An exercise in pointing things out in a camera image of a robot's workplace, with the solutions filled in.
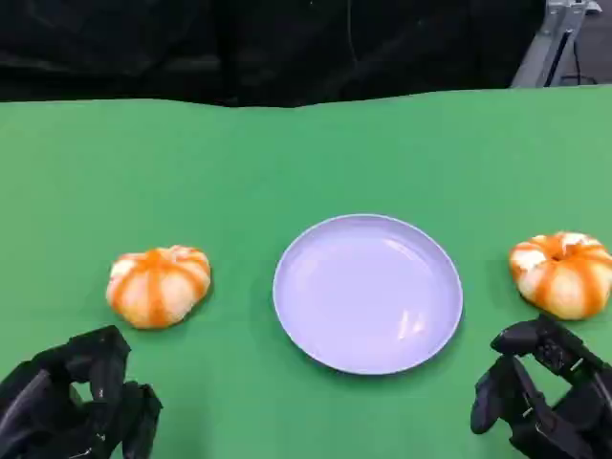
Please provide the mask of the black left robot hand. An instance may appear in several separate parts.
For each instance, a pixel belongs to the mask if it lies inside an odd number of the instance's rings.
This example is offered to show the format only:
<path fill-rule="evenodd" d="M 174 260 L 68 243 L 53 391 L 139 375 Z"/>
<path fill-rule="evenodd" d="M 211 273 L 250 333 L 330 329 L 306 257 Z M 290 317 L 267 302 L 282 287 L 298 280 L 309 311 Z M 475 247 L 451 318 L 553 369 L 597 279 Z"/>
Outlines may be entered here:
<path fill-rule="evenodd" d="M 126 380 L 130 351 L 110 325 L 20 362 L 1 382 L 2 457 L 149 457 L 163 405 Z"/>

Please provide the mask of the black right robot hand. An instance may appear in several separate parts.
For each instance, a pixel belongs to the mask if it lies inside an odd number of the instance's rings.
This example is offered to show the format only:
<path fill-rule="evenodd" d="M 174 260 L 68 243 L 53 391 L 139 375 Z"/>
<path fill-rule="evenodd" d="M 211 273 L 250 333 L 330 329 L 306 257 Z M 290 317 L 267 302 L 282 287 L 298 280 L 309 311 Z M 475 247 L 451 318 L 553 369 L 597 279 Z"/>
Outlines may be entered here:
<path fill-rule="evenodd" d="M 611 456 L 611 365 L 546 315 L 519 321 L 491 342 L 500 356 L 475 384 L 470 429 L 480 435 L 498 420 L 510 444 L 528 458 Z M 553 405 L 519 360 L 531 355 L 570 384 Z"/>

